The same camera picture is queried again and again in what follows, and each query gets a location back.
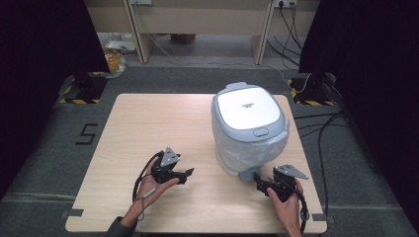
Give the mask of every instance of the gray carpet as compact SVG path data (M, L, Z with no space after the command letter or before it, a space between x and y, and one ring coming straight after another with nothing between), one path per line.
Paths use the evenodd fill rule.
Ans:
M284 71L286 78L295 75ZM113 103L120 93L215 94L226 84L245 81L289 98L297 127L325 124L330 117L298 118L336 113L340 107L300 106L276 70L221 68L129 67L110 79L98 105L56 104L38 148L27 160L0 203L0 236L102 236L65 230L66 211L77 196ZM76 145L86 123L95 133L91 145ZM385 178L370 166L347 118L340 116L321 137L328 192L329 229L322 236L417 236ZM320 128L299 130L300 136ZM320 201L326 207L318 152L318 134L301 139Z

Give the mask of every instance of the sleeve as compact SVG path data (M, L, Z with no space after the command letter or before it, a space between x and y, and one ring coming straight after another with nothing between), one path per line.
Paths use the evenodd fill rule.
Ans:
M136 222L132 227L126 227L120 224L122 219L123 218L119 216L114 220L105 237L129 237L133 234L136 228Z

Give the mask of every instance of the person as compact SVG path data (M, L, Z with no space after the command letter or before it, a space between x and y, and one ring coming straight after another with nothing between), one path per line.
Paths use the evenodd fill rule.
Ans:
M155 203L161 195L171 187L179 183L179 179L171 179L164 184L157 182L150 175L151 167L157 160L155 158L147 168L138 189L135 200L129 207L124 217L118 216L109 227L106 237L129 237L136 228L137 220L141 218L146 208ZM295 179L296 188L303 192L301 183ZM296 194L289 197L286 202L281 202L277 194L271 188L268 188L268 195L271 198L277 219L283 225L289 237L300 237L299 231L299 199Z

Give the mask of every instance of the table top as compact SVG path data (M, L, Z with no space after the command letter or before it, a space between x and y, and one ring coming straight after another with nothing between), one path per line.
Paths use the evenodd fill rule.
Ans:
M210 104L214 95L121 94L118 96L69 216L71 232L105 232L131 205L134 182L155 153L170 146L181 154L174 171L195 168L185 185L163 194L145 211L136 231L144 233L283 233L271 200L221 168L215 154ZM261 168L264 180L275 166L292 164L309 177L300 180L311 215L323 211L293 121L289 102L274 96L290 120L284 152ZM304 233L322 233L325 220L307 221Z

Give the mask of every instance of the hand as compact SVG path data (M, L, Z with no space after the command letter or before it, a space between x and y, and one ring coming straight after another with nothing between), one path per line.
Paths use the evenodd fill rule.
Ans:
M128 212L121 220L121 224L127 227L131 227L135 224L138 220L138 217L148 208L150 205L155 203L158 198L170 187L175 186L179 183L178 178L174 178L169 180L164 184L157 184L154 180L153 176L151 176L151 167L153 167L154 162L157 160L157 157L151 161L150 165L147 168L145 175L142 178L141 184L138 189L138 193L136 194L137 198L143 198L145 194L150 192L151 190L155 189L155 191L149 195L148 197L144 198L143 200L135 200L131 207L129 208Z
M296 188L303 192L302 185L295 179ZM274 190L268 188L268 195L275 206L277 219L283 225L288 236L299 237L299 199L296 194L292 194L286 202L281 202Z

